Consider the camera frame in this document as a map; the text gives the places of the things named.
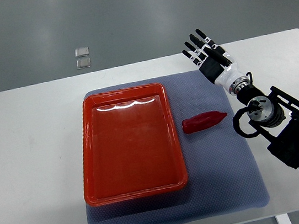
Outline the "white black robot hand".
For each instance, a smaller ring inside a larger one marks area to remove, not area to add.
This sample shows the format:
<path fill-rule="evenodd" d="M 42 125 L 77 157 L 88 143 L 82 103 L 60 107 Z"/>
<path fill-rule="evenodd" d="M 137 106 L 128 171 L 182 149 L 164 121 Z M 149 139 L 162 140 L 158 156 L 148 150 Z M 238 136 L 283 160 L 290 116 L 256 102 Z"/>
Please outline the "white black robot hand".
<path fill-rule="evenodd" d="M 223 86 L 228 92 L 238 91 L 247 86 L 247 76 L 239 71 L 238 64 L 234 58 L 228 53 L 224 54 L 225 50 L 216 45 L 216 43 L 200 29 L 197 28 L 195 31 L 204 42 L 195 35 L 190 34 L 189 39 L 199 49 L 195 48 L 187 41 L 184 44 L 189 50 L 197 55 L 197 57 L 182 50 L 184 56 L 199 67 L 199 71 L 208 79 L 208 81 L 212 84 Z"/>

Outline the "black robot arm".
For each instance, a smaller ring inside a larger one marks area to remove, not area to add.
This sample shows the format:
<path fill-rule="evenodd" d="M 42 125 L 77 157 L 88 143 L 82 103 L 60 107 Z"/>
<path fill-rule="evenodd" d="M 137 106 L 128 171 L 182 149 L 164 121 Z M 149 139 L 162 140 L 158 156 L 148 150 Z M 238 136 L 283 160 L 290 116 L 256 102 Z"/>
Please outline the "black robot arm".
<path fill-rule="evenodd" d="M 214 85 L 242 103 L 233 117 L 233 128 L 244 138 L 262 135 L 268 150 L 284 164 L 299 171 L 299 100 L 277 87 L 266 95 L 253 84 L 252 74 L 243 74 L 231 55 L 197 29 L 185 42 L 188 57 Z"/>

